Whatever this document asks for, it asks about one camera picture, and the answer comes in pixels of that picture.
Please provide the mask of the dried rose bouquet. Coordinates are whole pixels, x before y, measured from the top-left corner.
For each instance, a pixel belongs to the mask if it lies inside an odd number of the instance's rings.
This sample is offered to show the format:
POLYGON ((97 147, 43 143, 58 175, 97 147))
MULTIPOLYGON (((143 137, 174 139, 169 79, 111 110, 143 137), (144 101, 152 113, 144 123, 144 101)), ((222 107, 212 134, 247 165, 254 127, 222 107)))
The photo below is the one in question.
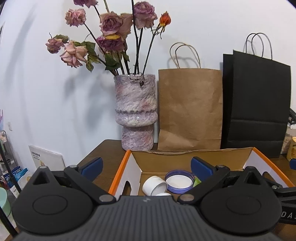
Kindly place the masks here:
POLYGON ((166 26, 171 23, 168 12, 157 16, 154 6, 147 1, 132 1, 132 12, 117 14, 109 9, 99 17, 101 36, 95 37, 92 31, 89 35, 93 41, 78 42, 66 35, 51 36, 46 42, 47 51, 51 54, 61 53, 61 60, 70 67, 85 66, 93 71, 95 63, 104 65, 105 70, 114 76, 120 74, 144 75, 146 68, 139 66, 139 53, 143 32, 150 30, 152 39, 161 36, 166 26), (126 38, 135 35, 135 64, 130 70, 130 58, 127 54, 126 38))

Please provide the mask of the white plastic cup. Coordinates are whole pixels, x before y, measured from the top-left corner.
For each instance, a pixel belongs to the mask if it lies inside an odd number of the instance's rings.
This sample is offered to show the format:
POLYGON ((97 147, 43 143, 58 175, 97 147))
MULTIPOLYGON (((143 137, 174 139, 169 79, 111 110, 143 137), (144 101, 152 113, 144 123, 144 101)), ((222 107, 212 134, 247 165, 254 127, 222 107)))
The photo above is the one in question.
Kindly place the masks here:
POLYGON ((157 196, 167 191, 167 183, 158 176, 149 177, 142 186, 142 191, 146 196, 157 196))

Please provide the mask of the mint green bucket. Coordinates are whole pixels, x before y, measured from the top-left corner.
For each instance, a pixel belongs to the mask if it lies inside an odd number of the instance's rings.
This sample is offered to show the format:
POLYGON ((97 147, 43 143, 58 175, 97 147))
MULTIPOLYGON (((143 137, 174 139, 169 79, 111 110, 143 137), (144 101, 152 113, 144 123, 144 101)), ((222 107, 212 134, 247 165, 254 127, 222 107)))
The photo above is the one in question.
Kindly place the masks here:
POLYGON ((4 214, 9 217, 11 214, 11 206, 8 200, 7 191, 4 188, 0 188, 0 205, 1 209, 3 210, 4 214))

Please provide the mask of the brown paper bag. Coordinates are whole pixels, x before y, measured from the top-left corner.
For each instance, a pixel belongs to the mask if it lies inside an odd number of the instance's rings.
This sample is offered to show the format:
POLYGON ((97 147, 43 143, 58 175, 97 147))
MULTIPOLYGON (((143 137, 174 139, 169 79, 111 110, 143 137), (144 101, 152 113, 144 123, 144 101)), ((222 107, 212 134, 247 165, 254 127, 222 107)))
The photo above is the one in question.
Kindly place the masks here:
POLYGON ((162 151, 217 150, 221 145, 222 72, 202 68, 196 49, 197 68, 159 70, 159 138, 162 151))

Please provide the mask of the blue white package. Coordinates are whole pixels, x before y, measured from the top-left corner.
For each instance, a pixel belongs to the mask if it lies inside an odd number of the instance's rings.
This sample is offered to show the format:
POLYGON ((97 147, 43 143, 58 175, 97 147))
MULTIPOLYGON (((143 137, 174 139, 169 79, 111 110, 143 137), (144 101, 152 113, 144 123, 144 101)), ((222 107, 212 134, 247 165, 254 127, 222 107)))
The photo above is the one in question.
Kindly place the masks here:
MULTIPOLYGON (((32 172, 30 172, 27 168, 22 169, 20 166, 14 168, 12 170, 12 173, 21 189, 25 187, 25 185, 28 183, 31 176, 33 175, 32 172)), ((4 174, 4 180, 6 182, 6 189, 9 189, 14 197, 17 198, 19 196, 19 192, 16 189, 15 185, 12 183, 8 172, 4 174)))

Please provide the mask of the red pumpkin cardboard box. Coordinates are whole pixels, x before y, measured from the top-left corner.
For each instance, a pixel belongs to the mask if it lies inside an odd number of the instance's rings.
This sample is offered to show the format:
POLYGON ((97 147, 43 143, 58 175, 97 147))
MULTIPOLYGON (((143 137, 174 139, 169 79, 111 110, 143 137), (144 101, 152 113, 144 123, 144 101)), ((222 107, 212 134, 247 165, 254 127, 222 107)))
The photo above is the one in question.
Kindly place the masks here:
POLYGON ((125 183, 131 186, 131 195, 141 195, 142 185, 151 176, 164 178, 172 170, 191 171, 191 159, 200 157, 213 166, 224 165, 234 171, 254 166, 260 174, 269 173, 275 182, 283 187, 293 187, 291 180, 264 154, 256 148, 195 150, 183 152, 126 151, 115 174, 108 193, 119 198, 125 183))

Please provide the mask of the white round lid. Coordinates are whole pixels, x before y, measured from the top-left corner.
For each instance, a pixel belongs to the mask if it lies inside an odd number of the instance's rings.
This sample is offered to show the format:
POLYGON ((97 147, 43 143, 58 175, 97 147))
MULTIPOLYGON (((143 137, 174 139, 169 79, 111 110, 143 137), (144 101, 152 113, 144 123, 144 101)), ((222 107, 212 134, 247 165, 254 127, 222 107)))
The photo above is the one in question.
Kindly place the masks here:
POLYGON ((171 196, 171 194, 167 192, 163 192, 163 193, 157 194, 156 196, 171 196))

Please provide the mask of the black paper bag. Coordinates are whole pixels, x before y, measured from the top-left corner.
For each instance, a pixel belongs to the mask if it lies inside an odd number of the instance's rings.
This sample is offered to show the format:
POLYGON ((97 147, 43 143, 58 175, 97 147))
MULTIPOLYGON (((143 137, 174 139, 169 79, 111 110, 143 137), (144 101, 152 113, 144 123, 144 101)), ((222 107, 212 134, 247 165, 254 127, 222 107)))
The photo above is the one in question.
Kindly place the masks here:
POLYGON ((290 66, 247 52, 223 55, 221 148, 281 153, 291 98, 290 66))

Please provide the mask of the yellow bear mug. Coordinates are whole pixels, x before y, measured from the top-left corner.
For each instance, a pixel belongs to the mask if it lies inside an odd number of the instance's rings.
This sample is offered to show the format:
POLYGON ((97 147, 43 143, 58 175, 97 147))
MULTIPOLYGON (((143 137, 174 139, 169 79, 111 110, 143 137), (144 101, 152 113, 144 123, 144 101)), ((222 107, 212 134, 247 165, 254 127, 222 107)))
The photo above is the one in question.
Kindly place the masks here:
POLYGON ((287 159, 291 161, 292 159, 296 159, 296 137, 292 137, 290 141, 290 146, 287 152, 287 159))

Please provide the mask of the light blue wide lid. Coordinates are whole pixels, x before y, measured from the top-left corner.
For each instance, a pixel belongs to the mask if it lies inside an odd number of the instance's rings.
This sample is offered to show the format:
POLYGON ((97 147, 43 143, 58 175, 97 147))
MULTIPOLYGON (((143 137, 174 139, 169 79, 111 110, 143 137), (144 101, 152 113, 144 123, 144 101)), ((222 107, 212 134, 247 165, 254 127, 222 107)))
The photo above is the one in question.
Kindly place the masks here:
POLYGON ((173 170, 165 175, 167 190, 174 194, 184 194, 193 188, 195 177, 185 170, 173 170))

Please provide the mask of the mottled purple ceramic vase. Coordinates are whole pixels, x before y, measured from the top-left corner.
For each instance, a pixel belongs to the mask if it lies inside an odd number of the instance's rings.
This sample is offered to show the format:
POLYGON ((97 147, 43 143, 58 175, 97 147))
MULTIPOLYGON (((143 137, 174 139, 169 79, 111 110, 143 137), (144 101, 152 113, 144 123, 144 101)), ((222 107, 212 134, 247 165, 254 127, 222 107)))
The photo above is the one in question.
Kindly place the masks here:
POLYGON ((153 74, 118 75, 115 83, 115 121, 122 126, 124 150, 149 151, 158 120, 156 77, 153 74))

